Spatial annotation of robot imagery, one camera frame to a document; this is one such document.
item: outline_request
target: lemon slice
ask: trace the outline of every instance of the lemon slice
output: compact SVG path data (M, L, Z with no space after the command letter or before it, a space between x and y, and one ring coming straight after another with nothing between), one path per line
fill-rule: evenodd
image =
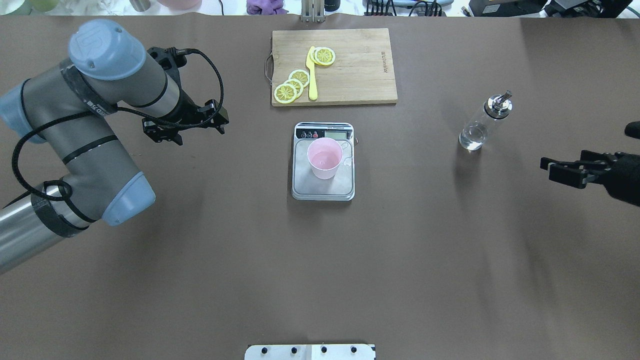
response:
M302 87L307 87L309 85L309 73L303 69L293 70L289 74L289 79L298 79L302 83Z
M298 80L298 79L289 79L287 81L284 82L285 84L291 84L293 85L294 88L296 88L297 94L296 94L296 99L300 97L300 95L302 95L302 90L305 89L305 86L302 85L302 81Z
M316 47L312 60L318 65L329 66L335 61L335 52L328 47Z
M296 99L298 92L296 88L291 84L280 84L276 86L276 89L273 91L273 97L276 98L276 101L280 104L289 104Z

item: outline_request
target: metal bottle cap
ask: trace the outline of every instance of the metal bottle cap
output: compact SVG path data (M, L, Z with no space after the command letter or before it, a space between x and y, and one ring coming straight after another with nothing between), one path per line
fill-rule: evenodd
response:
M491 96L484 104L484 110L487 115L494 119L506 118L513 109L513 104L509 100L510 97L511 92L509 90L504 95L496 94Z

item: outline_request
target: yellow knife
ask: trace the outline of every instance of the yellow knife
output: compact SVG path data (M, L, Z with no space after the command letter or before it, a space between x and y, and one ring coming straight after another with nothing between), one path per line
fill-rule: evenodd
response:
M315 46L309 48L307 53L307 67L309 68L309 100L316 100L318 98L318 87L316 85L316 63L311 59L313 52L316 49Z

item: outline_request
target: black cylinder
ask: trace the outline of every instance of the black cylinder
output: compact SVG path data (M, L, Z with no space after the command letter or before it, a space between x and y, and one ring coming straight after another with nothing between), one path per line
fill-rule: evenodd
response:
M324 10L334 12L340 7L340 0L324 0Z

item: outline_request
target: white bracket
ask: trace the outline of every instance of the white bracket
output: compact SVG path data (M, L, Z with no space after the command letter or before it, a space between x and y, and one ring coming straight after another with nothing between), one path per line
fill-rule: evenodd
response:
M370 344L252 345L244 360L376 360Z
M324 0L302 0L302 22L324 22Z

